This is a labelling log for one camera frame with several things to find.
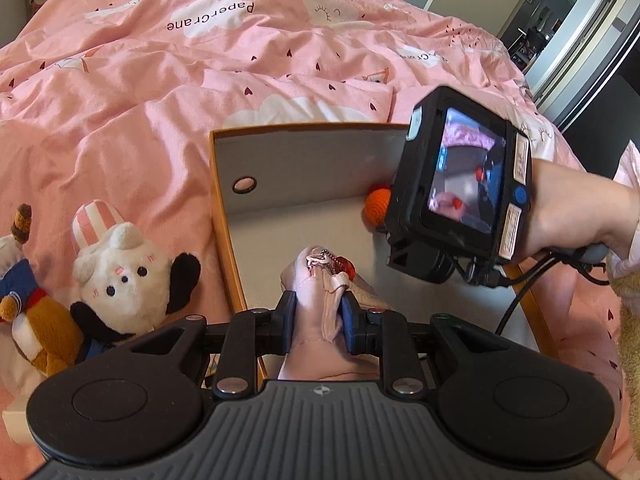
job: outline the camera screen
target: camera screen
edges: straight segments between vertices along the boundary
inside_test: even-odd
[[[429,194],[429,210],[492,234],[499,213],[506,142],[449,108]]]

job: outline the pink slipper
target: pink slipper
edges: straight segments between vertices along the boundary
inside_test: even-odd
[[[334,271],[334,256],[322,247],[308,247],[280,275],[282,290],[298,297],[291,350],[278,376],[292,381],[353,381],[377,379],[378,359],[352,356],[344,343],[340,298],[354,293],[360,306],[389,308],[361,277],[350,282],[345,272]]]

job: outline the screw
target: screw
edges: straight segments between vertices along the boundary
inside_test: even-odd
[[[218,390],[224,394],[241,394],[249,383],[240,377],[225,377],[216,383]]]
[[[422,381],[414,379],[412,377],[404,377],[402,379],[396,379],[392,384],[393,389],[401,395],[413,395],[421,392],[424,388]]]

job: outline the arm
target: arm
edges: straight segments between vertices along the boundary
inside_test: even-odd
[[[545,160],[533,161],[533,207],[524,259],[545,247],[577,249],[604,243],[620,259],[629,257],[640,219],[640,193],[594,174]]]

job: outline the orange crocheted ball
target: orange crocheted ball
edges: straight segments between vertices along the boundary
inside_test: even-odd
[[[364,216],[375,227],[385,222],[386,208],[391,200],[391,190],[377,189],[364,201]]]

